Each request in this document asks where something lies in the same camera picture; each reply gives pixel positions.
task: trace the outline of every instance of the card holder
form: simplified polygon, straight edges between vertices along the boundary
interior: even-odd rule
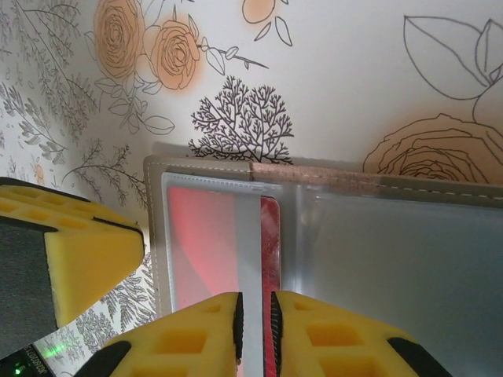
[[[230,221],[222,237],[246,235],[243,255],[255,256],[255,267],[236,257],[238,276],[259,271],[257,211],[270,197],[280,211],[282,289],[404,329],[453,375],[503,370],[501,188],[159,156],[145,161],[145,174],[161,315],[177,309],[168,186],[242,203],[220,212]],[[178,198],[175,206],[186,203]],[[258,275],[248,281],[257,297]]]

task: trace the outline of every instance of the tree illustration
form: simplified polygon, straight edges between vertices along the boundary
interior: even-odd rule
[[[203,137],[189,141],[196,157],[292,163],[286,137],[293,137],[285,102],[271,86],[249,89],[228,76],[214,100],[205,97],[192,114]]]

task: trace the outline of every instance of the card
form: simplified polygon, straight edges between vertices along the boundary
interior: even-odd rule
[[[260,200],[260,207],[264,375],[276,377],[270,297],[271,292],[281,289],[280,207],[274,198],[265,196]]]

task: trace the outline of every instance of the yellow foam block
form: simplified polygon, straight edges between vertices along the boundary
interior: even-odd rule
[[[130,350],[110,377],[235,376],[242,307],[241,294],[224,293],[115,337],[106,346],[126,341]]]
[[[0,183],[0,216],[45,227],[58,327],[89,309],[141,264],[143,236],[132,221],[76,196],[8,178]]]
[[[397,328],[287,291],[274,293],[272,309],[282,321],[282,377],[417,377],[387,342],[414,342]]]

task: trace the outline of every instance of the floral wallpaper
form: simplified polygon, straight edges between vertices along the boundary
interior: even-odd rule
[[[501,184],[502,14],[496,0],[2,0],[0,173],[145,231],[153,152]],[[136,272],[37,343],[57,375],[154,318],[146,242]]]

